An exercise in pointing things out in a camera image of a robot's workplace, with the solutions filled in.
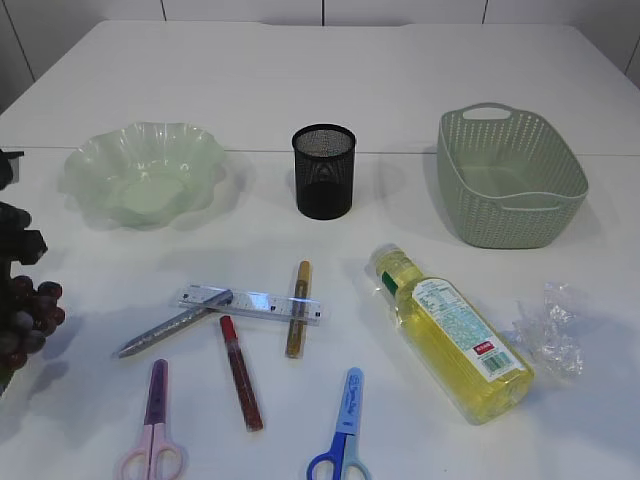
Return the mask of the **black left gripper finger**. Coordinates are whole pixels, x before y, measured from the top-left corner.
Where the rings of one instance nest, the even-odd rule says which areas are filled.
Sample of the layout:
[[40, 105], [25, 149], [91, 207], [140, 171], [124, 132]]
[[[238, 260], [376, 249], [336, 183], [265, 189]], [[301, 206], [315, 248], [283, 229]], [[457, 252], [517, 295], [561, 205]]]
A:
[[39, 230], [30, 230], [32, 217], [26, 210], [1, 203], [1, 261], [35, 265], [48, 251]]
[[0, 190], [19, 181], [19, 161], [23, 151], [0, 150]]

